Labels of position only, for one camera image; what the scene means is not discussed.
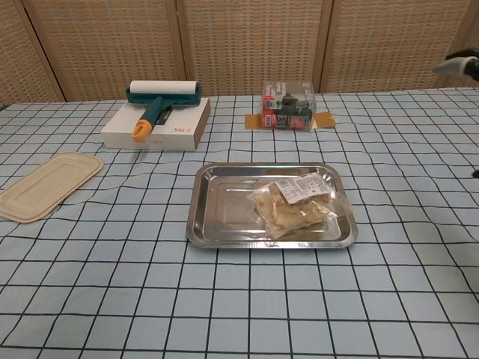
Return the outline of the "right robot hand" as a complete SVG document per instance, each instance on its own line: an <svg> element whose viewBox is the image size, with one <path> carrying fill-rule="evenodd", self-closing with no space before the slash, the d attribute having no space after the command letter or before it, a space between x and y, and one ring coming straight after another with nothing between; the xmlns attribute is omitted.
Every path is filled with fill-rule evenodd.
<svg viewBox="0 0 479 359"><path fill-rule="evenodd" d="M478 67L478 49L470 48L447 55L433 72L439 75L469 76L477 82Z"/></svg>

